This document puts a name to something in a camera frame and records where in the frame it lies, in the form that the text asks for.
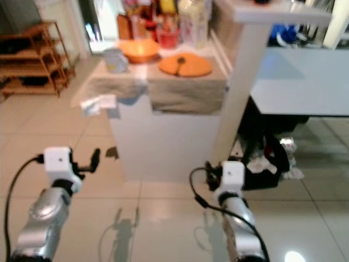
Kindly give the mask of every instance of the orange bowl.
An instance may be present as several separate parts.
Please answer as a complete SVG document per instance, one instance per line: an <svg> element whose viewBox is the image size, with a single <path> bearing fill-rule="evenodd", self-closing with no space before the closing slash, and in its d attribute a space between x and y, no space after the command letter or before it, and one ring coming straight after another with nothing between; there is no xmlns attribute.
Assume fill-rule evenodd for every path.
<svg viewBox="0 0 349 262"><path fill-rule="evenodd" d="M158 57L159 45L151 39L129 40L119 44L130 63L146 63Z"/></svg>

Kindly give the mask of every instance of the spoon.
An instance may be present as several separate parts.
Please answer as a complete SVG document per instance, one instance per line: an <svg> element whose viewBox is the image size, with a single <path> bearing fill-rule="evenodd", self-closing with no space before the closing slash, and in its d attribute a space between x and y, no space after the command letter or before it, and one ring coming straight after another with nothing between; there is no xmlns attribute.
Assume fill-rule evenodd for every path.
<svg viewBox="0 0 349 262"><path fill-rule="evenodd" d="M177 72L174 74L175 76L180 76L179 75L179 70L180 70L180 67L182 66L182 64L185 63L185 58L184 57L180 57L179 59L177 59L177 63L178 63L178 68L177 68Z"/></svg>

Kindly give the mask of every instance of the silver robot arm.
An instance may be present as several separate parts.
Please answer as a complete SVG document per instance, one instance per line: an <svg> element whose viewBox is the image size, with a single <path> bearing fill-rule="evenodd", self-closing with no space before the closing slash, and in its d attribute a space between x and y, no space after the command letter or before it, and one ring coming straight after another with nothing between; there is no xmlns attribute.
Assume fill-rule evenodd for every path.
<svg viewBox="0 0 349 262"><path fill-rule="evenodd" d="M249 210L242 195L245 179L245 166L238 161L223 162L220 186L214 191L217 203L222 209L228 210L244 218L255 226L252 212ZM243 221L224 214L223 229L227 236L230 259L233 262L265 262L261 240Z"/></svg>
<svg viewBox="0 0 349 262"><path fill-rule="evenodd" d="M82 187L85 175L95 172L100 150L92 155L91 165L79 168L68 147L50 147L44 152L45 170L51 188L44 190L29 210L29 219L20 232L11 262L52 262L63 224L68 219L73 194Z"/></svg>

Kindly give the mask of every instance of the black cable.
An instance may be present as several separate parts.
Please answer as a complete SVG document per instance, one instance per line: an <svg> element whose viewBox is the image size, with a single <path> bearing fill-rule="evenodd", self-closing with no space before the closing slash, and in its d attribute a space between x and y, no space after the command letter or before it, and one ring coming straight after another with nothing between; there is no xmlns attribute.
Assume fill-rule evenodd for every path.
<svg viewBox="0 0 349 262"><path fill-rule="evenodd" d="M7 192L6 196L6 205L5 205L5 213L4 213L4 235L5 235L5 245L6 245L6 262L11 262L11 240L9 235L9 210L10 210L10 199L12 195L12 191L15 187L17 179L19 175L22 173L23 169L26 168L28 164L33 161L37 161L38 163L43 163L43 155L39 155L37 157L33 157L30 160L26 161L24 165L18 170L14 178L12 179L11 185Z"/></svg>
<svg viewBox="0 0 349 262"><path fill-rule="evenodd" d="M217 206L212 206L210 205L206 200L204 200L203 197L201 197L195 190L194 188L194 184L192 182L192 177L194 175L195 172L199 171L199 170L206 170L207 171L207 168L204 168L204 167L200 167L200 168L195 168L193 171L190 172L190 175L189 175L189 183L190 183L190 187L191 187L191 190L193 191L194 193L194 196L195 196L195 200L203 207L203 208L209 208L209 209L213 209L213 210L217 210L219 212L222 212L224 214L227 214L229 216L232 216L232 217L235 217L235 218L238 218L239 220L241 220L242 222L244 222L246 225L249 226L249 228L254 232L254 234L257 236L257 238L259 239L260 243L261 243L261 248L262 248L262 252L263 252L263 255L265 257L265 259L267 260L267 262L270 262L270 258L269 258L269 254L268 254L268 251L267 251L267 246L266 244L264 243L263 241L263 238L262 236L260 235L260 233L257 231L256 227L254 225L252 225L250 222L248 222L246 219L244 219L243 217L227 210L227 209L222 209L221 207L217 207Z"/></svg>

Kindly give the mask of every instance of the beige cloth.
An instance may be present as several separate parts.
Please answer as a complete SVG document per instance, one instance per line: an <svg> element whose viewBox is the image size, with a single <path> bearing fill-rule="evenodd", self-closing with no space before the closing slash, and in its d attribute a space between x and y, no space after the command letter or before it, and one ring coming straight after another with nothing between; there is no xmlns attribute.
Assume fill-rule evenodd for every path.
<svg viewBox="0 0 349 262"><path fill-rule="evenodd" d="M157 63L129 66L127 73L108 73L101 61L74 95L71 106L100 94L115 94L118 99L134 98L146 85L153 110L179 114L210 115L220 111L226 77L214 58L211 74L199 78L178 78L163 73Z"/></svg>

